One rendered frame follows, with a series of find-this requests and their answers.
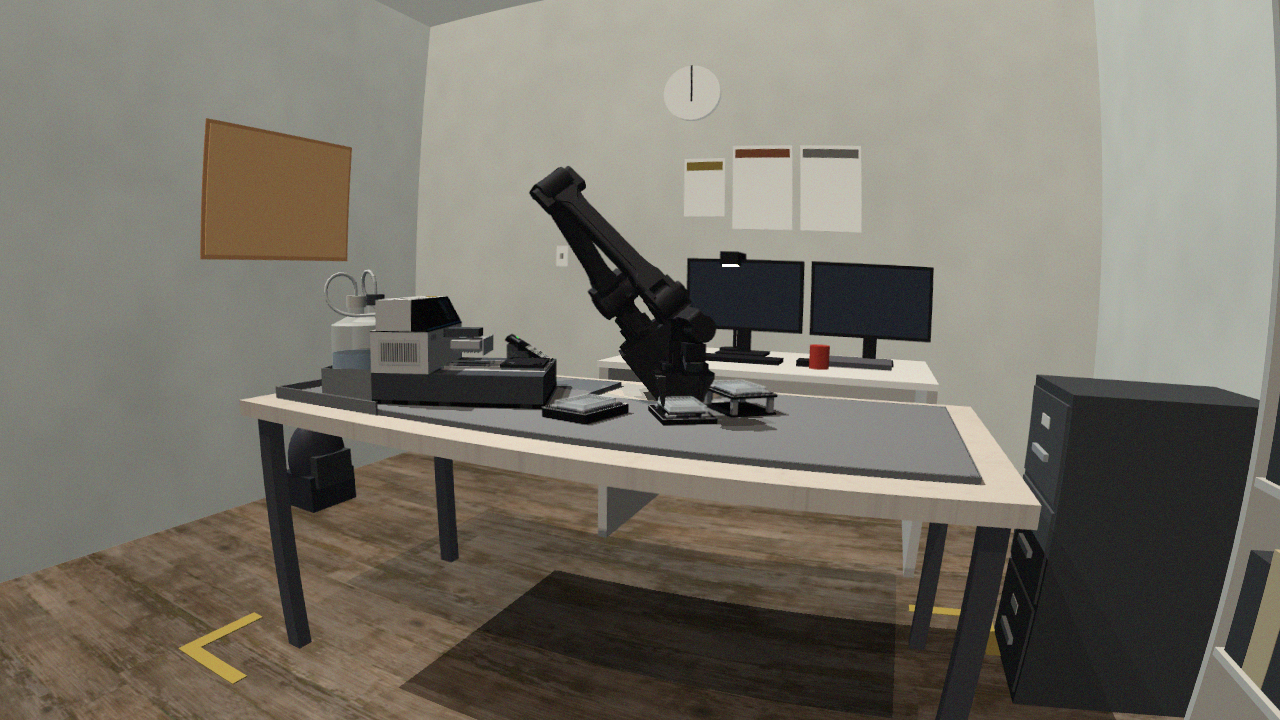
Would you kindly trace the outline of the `white plastic bottle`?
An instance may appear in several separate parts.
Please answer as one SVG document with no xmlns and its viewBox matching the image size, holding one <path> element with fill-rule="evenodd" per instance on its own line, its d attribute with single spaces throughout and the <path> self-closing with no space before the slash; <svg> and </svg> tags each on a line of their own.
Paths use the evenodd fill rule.
<svg viewBox="0 0 1280 720">
<path fill-rule="evenodd" d="M 351 314 L 364 314 L 366 296 L 346 296 Z M 371 369 L 370 331 L 376 331 L 369 316 L 346 316 L 332 324 L 332 368 Z"/>
</svg>

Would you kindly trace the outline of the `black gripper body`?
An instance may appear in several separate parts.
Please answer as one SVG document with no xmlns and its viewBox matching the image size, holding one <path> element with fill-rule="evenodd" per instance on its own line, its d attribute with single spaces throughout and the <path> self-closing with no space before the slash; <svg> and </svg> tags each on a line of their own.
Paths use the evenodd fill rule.
<svg viewBox="0 0 1280 720">
<path fill-rule="evenodd" d="M 684 341 L 684 338 L 675 338 L 675 341 Z M 704 363 L 701 372 L 685 372 L 684 364 L 671 364 L 669 361 L 658 361 L 660 369 L 653 369 L 652 373 L 655 375 L 664 375 L 664 373 L 682 373 L 682 375 L 716 375 L 714 372 L 709 370 L 709 364 Z"/>
</svg>

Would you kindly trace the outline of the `white multi-well plate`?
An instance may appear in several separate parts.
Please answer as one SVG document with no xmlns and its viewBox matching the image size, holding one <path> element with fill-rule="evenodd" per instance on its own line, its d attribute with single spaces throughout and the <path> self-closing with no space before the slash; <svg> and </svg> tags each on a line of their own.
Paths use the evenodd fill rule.
<svg viewBox="0 0 1280 720">
<path fill-rule="evenodd" d="M 765 386 L 759 386 L 749 380 L 714 380 L 712 386 L 718 389 L 724 389 L 726 392 L 742 393 L 742 395 L 762 395 L 767 392 Z"/>
<path fill-rule="evenodd" d="M 666 397 L 667 413 L 708 413 L 707 405 L 692 396 Z"/>
<path fill-rule="evenodd" d="M 554 400 L 553 405 L 558 405 L 558 407 L 562 409 L 577 411 L 577 409 L 585 410 L 588 407 L 591 407 L 591 410 L 594 410 L 598 407 L 605 407 L 613 405 L 614 402 L 617 402 L 616 397 L 588 393 L 588 395 L 573 396 L 570 398 Z"/>
</svg>

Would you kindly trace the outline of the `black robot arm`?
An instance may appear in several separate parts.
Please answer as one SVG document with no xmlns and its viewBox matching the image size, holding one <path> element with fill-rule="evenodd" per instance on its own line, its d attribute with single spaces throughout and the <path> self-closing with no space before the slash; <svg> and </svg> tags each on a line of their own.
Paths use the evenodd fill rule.
<svg viewBox="0 0 1280 720">
<path fill-rule="evenodd" d="M 596 310 L 608 320 L 616 316 L 614 322 L 625 337 L 620 348 L 630 348 L 659 324 L 671 322 L 671 337 L 684 341 L 669 340 L 669 363 L 684 364 L 685 372 L 701 372 L 707 363 L 704 343 L 716 336 L 716 322 L 692 307 L 689 291 L 681 282 L 675 282 L 648 263 L 605 222 L 584 199 L 581 191 L 585 188 L 586 183 L 577 172 L 571 167 L 558 167 L 534 184 L 529 193 L 553 218 L 588 273 L 593 286 L 588 293 Z M 617 268 L 613 272 L 593 242 L 614 263 Z M 653 320 L 634 304 L 637 295 L 655 316 Z"/>
</svg>

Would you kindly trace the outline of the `dark grey raised edge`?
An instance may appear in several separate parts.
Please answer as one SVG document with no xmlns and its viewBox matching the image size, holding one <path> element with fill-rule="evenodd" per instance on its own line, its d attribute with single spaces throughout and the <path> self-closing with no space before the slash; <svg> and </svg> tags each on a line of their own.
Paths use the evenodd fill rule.
<svg viewBox="0 0 1280 720">
<path fill-rule="evenodd" d="M 305 380 L 282 387 L 276 386 L 276 398 L 285 398 L 302 404 L 314 404 L 324 407 L 337 407 L 353 413 L 378 415 L 376 401 L 369 401 L 364 398 L 349 398 L 337 395 L 324 395 L 324 393 L 305 391 L 305 388 L 316 386 L 323 386 L 323 380 L 321 379 Z"/>
</svg>

